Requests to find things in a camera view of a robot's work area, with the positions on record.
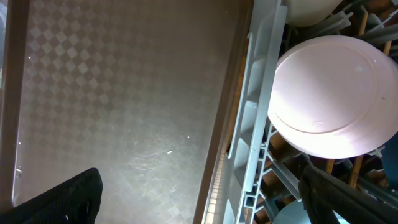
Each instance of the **checkered pattern surface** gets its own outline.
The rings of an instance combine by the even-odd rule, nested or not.
[[[16,204],[97,167],[96,223],[191,223],[237,3],[32,1]]]

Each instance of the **gray plastic rail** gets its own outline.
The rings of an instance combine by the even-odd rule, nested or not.
[[[243,205],[257,202],[257,167],[287,7],[281,0],[255,0],[246,69],[230,152],[225,159],[213,223],[252,223]]]

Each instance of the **dishwasher door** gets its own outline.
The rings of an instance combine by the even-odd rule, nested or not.
[[[5,67],[3,208],[97,167],[96,223],[191,223],[238,0],[26,2],[9,4],[9,25],[22,9],[29,24],[23,74]]]

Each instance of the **pink plate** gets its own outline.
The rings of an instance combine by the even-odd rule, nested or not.
[[[352,37],[303,42],[278,61],[268,116],[297,149],[318,157],[358,156],[398,131],[398,68]]]

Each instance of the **dish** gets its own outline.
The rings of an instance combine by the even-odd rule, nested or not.
[[[372,45],[326,36],[278,61],[269,119],[297,149],[318,157],[358,156],[398,130],[398,68]]]
[[[297,27],[312,26],[326,17],[342,0],[286,0],[286,23]]]

